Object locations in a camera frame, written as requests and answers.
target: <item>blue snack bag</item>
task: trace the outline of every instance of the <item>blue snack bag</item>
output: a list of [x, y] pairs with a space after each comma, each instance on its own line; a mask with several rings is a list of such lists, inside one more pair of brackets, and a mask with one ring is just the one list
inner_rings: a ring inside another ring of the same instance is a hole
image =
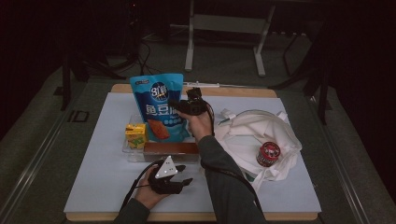
[[186, 120], [168, 105], [179, 101], [183, 90], [182, 74], [131, 77], [130, 83], [140, 115], [148, 127], [148, 139], [154, 142], [182, 142], [189, 136]]

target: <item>gray floor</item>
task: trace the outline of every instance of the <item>gray floor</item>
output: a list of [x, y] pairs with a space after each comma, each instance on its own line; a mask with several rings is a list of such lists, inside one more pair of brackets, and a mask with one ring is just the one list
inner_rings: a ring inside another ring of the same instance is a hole
[[[198, 34], [193, 69], [189, 73], [184, 71], [186, 33], [175, 30], [175, 35], [168, 42], [155, 37], [152, 35], [146, 38], [149, 49], [141, 47], [143, 58], [149, 53], [147, 65], [153, 73], [182, 73], [185, 81], [189, 82], [262, 88], [288, 78], [281, 55], [290, 42], [290, 37], [284, 35], [271, 34], [266, 39], [262, 53], [266, 77], [257, 76], [252, 51], [254, 36], [243, 39], [238, 36], [234, 41], [214, 42], [213, 39], [221, 40], [223, 36], [213, 33]], [[309, 46], [306, 37], [298, 38], [288, 52], [291, 70], [298, 66]], [[117, 63], [120, 60], [109, 58], [109, 61]], [[138, 76], [140, 67], [135, 65], [120, 74], [125, 77]], [[66, 111], [60, 111], [62, 97], [53, 93], [57, 87], [62, 86], [61, 75], [60, 69], [48, 78], [42, 90], [0, 143], [0, 202], [6, 204], [6, 208], [12, 208], [9, 216], [6, 216], [9, 223], [65, 221], [64, 204], [89, 144], [95, 121], [99, 117], [105, 93], [110, 91], [114, 83], [127, 83], [127, 80], [119, 81], [103, 76], [93, 76], [88, 83], [73, 80], [74, 100]], [[303, 86], [304, 80], [289, 86], [288, 94], [301, 96]], [[304, 156], [307, 166], [311, 166], [308, 170], [315, 171], [310, 175], [323, 213], [315, 221], [298, 223], [396, 223], [395, 204], [382, 185], [334, 89], [330, 89], [328, 100], [328, 125], [318, 128], [318, 132], [328, 135], [328, 139], [332, 141], [323, 139], [317, 144], [330, 145], [334, 150], [318, 151]], [[90, 111], [89, 121], [84, 124], [67, 122], [72, 110]], [[291, 124], [298, 119], [291, 115]], [[304, 129], [309, 128], [307, 125], [293, 126], [293, 129], [297, 133], [304, 133]], [[63, 135], [73, 136], [74, 140], [62, 141]], [[309, 144], [312, 143], [303, 142], [304, 146]], [[45, 156], [32, 169], [29, 162], [37, 151], [45, 151]], [[315, 163], [317, 157], [328, 157], [331, 160], [319, 164]], [[21, 176], [30, 177], [27, 186], [18, 185]], [[343, 184], [332, 184], [339, 181]], [[16, 187], [23, 189], [23, 192], [20, 197], [14, 196], [8, 201]], [[1, 211], [1, 218], [5, 217], [6, 211], [7, 209]]]

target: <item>dark background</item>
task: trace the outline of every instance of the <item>dark background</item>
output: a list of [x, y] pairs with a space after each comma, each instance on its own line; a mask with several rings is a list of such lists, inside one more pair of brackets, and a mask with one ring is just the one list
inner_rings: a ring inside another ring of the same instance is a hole
[[[188, 1], [144, 2], [141, 20], [164, 37], [168, 35], [169, 23], [188, 24]], [[225, 14], [238, 8], [236, 1], [219, 1], [219, 4], [225, 4]], [[128, 57], [137, 51], [137, 46], [127, 44], [130, 43], [127, 40], [138, 36], [128, 27], [129, 6], [128, 1], [1, 1], [0, 138], [46, 78], [61, 66], [66, 52], [79, 50], [93, 60], [105, 61], [107, 54]], [[279, 7], [271, 30], [287, 34], [301, 32], [296, 23], [298, 18], [317, 16], [317, 10], [306, 13], [310, 7]], [[390, 1], [359, 1], [329, 10], [332, 28], [321, 39], [325, 44], [320, 48], [325, 52], [336, 45], [339, 49], [331, 71], [331, 85], [337, 89], [340, 102], [395, 201], [394, 8]], [[204, 0], [197, 9], [208, 10]], [[255, 7], [238, 13], [247, 17], [260, 14]]]

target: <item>human hand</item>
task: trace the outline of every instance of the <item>human hand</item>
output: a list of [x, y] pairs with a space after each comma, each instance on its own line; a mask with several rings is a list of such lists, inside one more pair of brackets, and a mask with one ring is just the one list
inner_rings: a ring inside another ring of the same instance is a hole
[[184, 114], [180, 111], [177, 111], [177, 113], [183, 119], [189, 121], [189, 131], [192, 132], [192, 135], [195, 137], [195, 142], [198, 143], [203, 137], [212, 135], [212, 119], [209, 117], [207, 111], [199, 116]]
[[169, 194], [158, 194], [149, 186], [149, 175], [155, 166], [150, 167], [145, 174], [145, 177], [139, 181], [140, 188], [137, 189], [134, 198], [145, 205], [149, 210], [153, 208], [160, 200], [169, 196]]

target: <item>person's left hand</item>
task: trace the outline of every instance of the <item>person's left hand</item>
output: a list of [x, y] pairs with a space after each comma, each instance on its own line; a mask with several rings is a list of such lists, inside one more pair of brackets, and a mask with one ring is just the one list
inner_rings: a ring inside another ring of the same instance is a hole
[[145, 174], [145, 177], [139, 181], [139, 186], [134, 198], [145, 205], [149, 210], [153, 208], [160, 200], [169, 196], [169, 194], [158, 194], [149, 186], [149, 174], [155, 166], [150, 167]]

